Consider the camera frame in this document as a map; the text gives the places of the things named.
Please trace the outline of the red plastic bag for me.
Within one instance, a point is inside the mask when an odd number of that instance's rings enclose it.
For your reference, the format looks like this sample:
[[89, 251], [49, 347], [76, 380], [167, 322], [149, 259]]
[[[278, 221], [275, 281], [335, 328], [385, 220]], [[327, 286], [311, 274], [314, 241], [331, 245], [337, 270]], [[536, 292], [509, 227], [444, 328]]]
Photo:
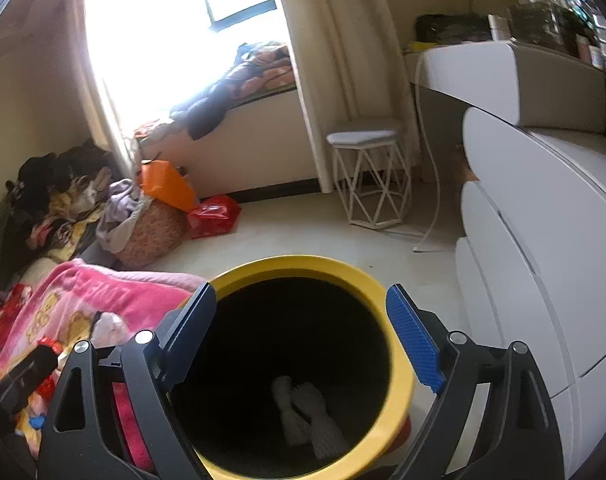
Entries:
[[207, 198], [187, 214], [189, 237], [224, 235], [231, 232], [240, 216], [240, 205], [227, 195]]

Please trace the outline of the clothes on window sill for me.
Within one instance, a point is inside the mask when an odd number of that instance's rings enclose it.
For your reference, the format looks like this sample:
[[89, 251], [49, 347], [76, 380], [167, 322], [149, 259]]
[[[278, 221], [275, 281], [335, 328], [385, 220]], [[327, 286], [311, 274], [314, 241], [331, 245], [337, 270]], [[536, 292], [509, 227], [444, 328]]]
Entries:
[[169, 116], [138, 128], [135, 139], [140, 146], [146, 146], [183, 132], [196, 141], [213, 132], [230, 110], [294, 90], [296, 86], [286, 44], [277, 41], [241, 44], [235, 64], [221, 79], [174, 106]]

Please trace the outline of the orange bag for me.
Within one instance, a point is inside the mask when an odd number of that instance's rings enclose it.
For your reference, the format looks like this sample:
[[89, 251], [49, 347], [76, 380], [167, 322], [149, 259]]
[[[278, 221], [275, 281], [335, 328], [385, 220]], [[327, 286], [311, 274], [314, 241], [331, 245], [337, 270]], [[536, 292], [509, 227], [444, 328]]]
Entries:
[[170, 162], [152, 160], [141, 166], [140, 174], [144, 195], [184, 212], [196, 208], [195, 191]]

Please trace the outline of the cream curtain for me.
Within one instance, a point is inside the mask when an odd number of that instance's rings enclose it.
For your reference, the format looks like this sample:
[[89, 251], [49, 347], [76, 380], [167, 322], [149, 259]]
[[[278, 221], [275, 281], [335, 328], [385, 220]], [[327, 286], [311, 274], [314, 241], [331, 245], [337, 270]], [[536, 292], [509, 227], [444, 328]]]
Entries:
[[388, 1], [279, 2], [321, 190], [330, 193], [335, 187], [326, 136], [350, 120], [398, 120], [406, 160], [417, 166], [413, 93]]

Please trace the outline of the clothes pile on bed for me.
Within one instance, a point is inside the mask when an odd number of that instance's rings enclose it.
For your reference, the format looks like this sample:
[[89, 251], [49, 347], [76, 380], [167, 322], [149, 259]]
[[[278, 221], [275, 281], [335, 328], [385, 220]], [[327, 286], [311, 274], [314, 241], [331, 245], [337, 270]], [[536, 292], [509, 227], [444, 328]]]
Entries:
[[26, 159], [16, 178], [4, 184], [9, 205], [4, 240], [23, 264], [80, 256], [94, 243], [109, 186], [120, 177], [114, 156], [91, 140]]

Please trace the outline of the red pillow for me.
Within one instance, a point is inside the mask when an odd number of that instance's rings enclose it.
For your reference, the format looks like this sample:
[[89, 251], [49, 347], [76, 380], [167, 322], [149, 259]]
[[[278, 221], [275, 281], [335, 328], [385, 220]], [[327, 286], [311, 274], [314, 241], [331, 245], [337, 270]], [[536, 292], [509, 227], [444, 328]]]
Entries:
[[7, 341], [16, 317], [32, 293], [30, 286], [21, 283], [14, 285], [10, 292], [0, 292], [0, 348]]

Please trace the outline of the yellow rim trash bin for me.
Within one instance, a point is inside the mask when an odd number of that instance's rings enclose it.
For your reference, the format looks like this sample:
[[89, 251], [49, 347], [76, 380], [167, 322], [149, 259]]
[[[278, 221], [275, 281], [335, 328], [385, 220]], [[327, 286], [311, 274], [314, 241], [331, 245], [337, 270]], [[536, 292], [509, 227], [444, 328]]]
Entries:
[[[396, 448], [415, 379], [378, 281], [342, 261], [289, 255], [212, 284], [214, 320], [169, 399], [214, 478], [355, 479]], [[338, 457], [287, 445], [274, 394], [282, 377], [321, 394], [346, 440]]]

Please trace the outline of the floral laundry basket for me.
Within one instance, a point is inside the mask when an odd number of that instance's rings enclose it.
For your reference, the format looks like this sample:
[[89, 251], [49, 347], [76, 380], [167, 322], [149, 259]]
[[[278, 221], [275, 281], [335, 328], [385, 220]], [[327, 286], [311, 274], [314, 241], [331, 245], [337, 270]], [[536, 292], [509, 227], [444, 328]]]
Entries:
[[187, 214], [152, 198], [129, 179], [112, 183], [98, 222], [100, 247], [127, 269], [141, 269], [174, 250], [187, 234]]

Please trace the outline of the white foam net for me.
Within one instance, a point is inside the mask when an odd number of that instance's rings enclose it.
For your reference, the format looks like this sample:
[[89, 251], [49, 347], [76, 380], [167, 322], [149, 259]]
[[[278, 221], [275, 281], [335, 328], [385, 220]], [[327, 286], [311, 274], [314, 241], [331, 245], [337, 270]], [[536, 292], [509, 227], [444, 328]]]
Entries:
[[288, 376], [273, 385], [287, 445], [312, 445], [317, 460], [335, 460], [350, 451], [338, 424], [329, 415], [320, 391], [312, 384], [291, 386]]

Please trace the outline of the white rounded cabinet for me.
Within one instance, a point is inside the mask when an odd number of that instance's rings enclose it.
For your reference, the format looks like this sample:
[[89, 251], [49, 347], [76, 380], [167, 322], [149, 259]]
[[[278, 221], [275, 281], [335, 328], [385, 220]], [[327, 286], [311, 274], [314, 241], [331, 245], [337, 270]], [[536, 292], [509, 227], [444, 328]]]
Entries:
[[568, 477], [606, 445], [606, 78], [515, 41], [436, 47], [410, 78], [466, 105], [457, 278], [480, 344], [520, 340], [552, 398]]

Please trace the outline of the pink bear blanket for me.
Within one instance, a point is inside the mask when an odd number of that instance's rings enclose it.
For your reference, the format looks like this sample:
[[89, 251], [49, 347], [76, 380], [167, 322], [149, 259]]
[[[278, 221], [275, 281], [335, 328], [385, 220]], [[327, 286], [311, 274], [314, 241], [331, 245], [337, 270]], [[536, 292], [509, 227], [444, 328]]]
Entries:
[[216, 309], [185, 274], [68, 262], [0, 353], [0, 479], [204, 479], [169, 405]]

